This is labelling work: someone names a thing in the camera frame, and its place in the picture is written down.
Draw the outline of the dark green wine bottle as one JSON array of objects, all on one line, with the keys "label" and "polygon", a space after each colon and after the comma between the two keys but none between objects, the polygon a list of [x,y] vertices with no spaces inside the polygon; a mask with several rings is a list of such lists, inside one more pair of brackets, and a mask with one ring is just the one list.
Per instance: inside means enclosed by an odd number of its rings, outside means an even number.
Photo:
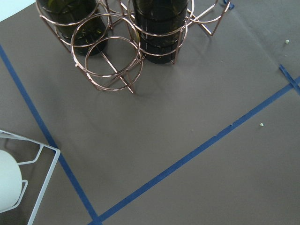
[{"label": "dark green wine bottle", "polygon": [[135,23],[146,33],[141,33],[141,48],[146,59],[155,64],[165,64],[175,58],[179,32],[185,23],[187,0],[134,0]]}]

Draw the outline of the white cup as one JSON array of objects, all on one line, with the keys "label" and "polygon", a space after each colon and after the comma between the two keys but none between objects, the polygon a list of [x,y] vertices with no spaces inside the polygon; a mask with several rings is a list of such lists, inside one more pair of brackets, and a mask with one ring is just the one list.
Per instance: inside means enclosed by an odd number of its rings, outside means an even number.
[{"label": "white cup", "polygon": [[22,191],[22,174],[17,161],[6,151],[0,151],[0,210],[13,207]]}]

